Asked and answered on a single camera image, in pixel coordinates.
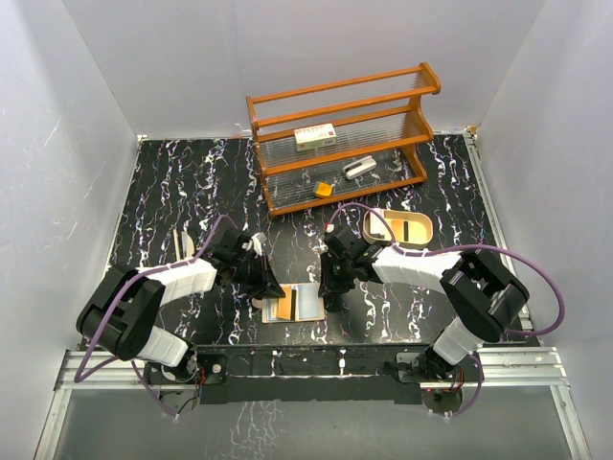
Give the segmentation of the cream leather card holder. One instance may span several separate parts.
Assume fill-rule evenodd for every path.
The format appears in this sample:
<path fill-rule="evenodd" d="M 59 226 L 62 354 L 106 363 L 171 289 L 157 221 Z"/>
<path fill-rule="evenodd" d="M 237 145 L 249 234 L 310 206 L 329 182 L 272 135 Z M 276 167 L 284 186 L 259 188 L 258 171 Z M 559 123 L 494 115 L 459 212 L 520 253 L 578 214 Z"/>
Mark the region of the cream leather card holder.
<path fill-rule="evenodd" d="M 253 299 L 264 324 L 321 321 L 326 318 L 324 299 L 317 283 L 282 285 L 283 298 Z"/>

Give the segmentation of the credit card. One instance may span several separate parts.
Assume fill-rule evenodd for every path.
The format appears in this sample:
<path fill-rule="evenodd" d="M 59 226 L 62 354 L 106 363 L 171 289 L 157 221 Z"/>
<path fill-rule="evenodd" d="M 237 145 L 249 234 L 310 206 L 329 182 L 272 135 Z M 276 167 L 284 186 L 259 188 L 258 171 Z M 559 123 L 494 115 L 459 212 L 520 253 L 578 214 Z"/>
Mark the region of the credit card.
<path fill-rule="evenodd" d="M 283 286 L 284 297 L 278 299 L 277 318 L 292 321 L 296 302 L 296 290 L 294 286 Z"/>

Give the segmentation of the stack of cards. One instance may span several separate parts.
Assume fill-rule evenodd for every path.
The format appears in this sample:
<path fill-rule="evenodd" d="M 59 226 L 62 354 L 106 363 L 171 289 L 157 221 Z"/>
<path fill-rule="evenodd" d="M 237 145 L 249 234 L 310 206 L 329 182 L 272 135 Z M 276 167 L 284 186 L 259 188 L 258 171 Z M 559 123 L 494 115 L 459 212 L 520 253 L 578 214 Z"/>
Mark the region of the stack of cards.
<path fill-rule="evenodd" d="M 372 239 L 386 240 L 388 232 L 385 224 L 376 216 L 379 212 L 379 209 L 375 209 L 374 214 L 372 212 L 366 214 L 363 229 L 365 234 Z"/>

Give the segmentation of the beige oval tray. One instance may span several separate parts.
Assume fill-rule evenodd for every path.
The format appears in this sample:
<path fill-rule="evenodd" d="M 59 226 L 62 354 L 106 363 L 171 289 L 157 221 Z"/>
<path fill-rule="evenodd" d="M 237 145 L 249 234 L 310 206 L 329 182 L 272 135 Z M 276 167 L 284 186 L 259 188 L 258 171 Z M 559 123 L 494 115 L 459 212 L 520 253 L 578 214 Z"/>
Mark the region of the beige oval tray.
<path fill-rule="evenodd" d="M 434 231 L 431 219 L 422 213 L 375 208 L 393 230 L 399 246 L 404 249 L 424 249 L 432 241 Z M 367 212 L 362 225 L 363 238 L 370 242 L 390 242 L 391 234 L 382 221 Z"/>

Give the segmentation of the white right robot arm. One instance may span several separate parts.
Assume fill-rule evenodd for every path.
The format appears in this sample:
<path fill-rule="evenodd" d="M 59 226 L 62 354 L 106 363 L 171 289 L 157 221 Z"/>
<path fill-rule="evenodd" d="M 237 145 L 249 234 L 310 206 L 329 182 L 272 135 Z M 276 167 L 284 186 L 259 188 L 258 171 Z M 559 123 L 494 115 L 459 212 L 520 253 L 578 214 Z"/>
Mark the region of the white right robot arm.
<path fill-rule="evenodd" d="M 333 224 L 324 236 L 318 295 L 349 292 L 355 282 L 403 284 L 446 295 L 456 317 L 426 350 L 409 362 L 387 363 L 401 378 L 449 380 L 462 360 L 486 343 L 499 341 L 527 304 L 527 288 L 491 251 L 476 248 L 441 255 L 404 255 L 386 242 L 369 242 Z"/>

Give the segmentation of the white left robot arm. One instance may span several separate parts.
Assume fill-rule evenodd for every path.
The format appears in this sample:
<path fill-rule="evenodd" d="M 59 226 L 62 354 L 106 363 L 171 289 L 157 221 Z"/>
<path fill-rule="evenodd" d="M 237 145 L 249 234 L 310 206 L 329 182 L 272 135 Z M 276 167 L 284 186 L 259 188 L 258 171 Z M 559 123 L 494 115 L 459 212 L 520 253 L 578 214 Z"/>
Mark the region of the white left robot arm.
<path fill-rule="evenodd" d="M 224 230 L 218 242 L 175 264 L 150 268 L 113 265 L 82 309 L 77 331 L 115 358 L 164 365 L 178 382 L 191 380 L 197 358 L 188 342 L 155 325 L 168 303 L 213 288 L 236 284 L 252 299 L 284 299 L 264 251 L 266 236 Z"/>

